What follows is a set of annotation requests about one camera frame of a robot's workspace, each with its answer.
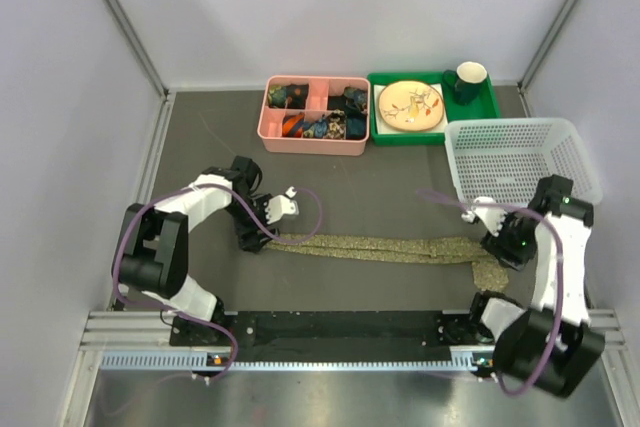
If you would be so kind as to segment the olive green patterned tie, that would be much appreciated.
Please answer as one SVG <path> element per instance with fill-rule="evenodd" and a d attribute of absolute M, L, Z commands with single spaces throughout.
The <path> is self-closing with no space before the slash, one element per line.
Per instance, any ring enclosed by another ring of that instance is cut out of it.
<path fill-rule="evenodd" d="M 506 269 L 479 242 L 466 237 L 392 239 L 317 234 L 304 241 L 300 234 L 285 234 L 283 238 L 284 242 L 272 241 L 267 247 L 323 258 L 423 265 L 468 264 L 473 283 L 480 291 L 503 293 L 509 284 Z"/>

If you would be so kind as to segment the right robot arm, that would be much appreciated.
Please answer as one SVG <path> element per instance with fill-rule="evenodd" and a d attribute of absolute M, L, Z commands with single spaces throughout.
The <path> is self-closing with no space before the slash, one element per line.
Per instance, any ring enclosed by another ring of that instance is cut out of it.
<path fill-rule="evenodd" d="M 536 387 L 568 398 L 599 360 L 605 338 L 591 327 L 585 297 L 585 251 L 594 207 L 572 195 L 573 181 L 559 175 L 539 180 L 525 207 L 477 197 L 462 215 L 487 230 L 482 248 L 503 267 L 536 263 L 528 305 L 494 291 L 474 297 L 466 327 L 476 341 L 493 340 L 500 379 L 521 382 L 521 395 Z"/>

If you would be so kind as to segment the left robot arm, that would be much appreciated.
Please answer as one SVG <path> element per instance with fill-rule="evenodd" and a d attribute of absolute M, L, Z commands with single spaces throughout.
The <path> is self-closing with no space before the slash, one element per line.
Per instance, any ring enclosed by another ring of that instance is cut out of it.
<path fill-rule="evenodd" d="M 226 334 L 225 307 L 220 297 L 206 291 L 189 274 L 189 232 L 218 211 L 233 219 L 241 250 L 259 252 L 279 233 L 268 218 L 270 194 L 259 194 L 262 170 L 252 159 L 234 158 L 229 168 L 211 167 L 193 187 L 155 203 L 134 217 L 142 204 L 125 212 L 112 276 L 162 305 L 193 317 L 192 331 L 205 343 Z"/>

